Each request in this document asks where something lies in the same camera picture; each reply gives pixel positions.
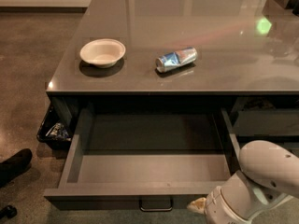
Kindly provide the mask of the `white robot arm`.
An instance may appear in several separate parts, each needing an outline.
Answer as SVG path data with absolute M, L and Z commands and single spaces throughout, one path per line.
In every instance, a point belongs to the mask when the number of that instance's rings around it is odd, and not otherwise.
M 251 224 L 262 212 L 299 197 L 299 158 L 287 149 L 251 141 L 240 149 L 239 165 L 224 184 L 187 208 L 207 224 Z

